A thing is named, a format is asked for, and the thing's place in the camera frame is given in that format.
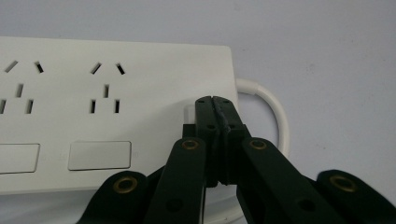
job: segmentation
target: white cable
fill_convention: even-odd
[[[288,157],[290,152],[290,129],[282,104],[270,91],[257,82],[243,78],[237,78],[235,82],[238,92],[260,96],[274,111],[279,131],[277,147],[285,157]]]

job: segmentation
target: socket outlet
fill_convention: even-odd
[[[149,175],[196,99],[237,105],[227,47],[0,37],[0,52],[1,194]]]

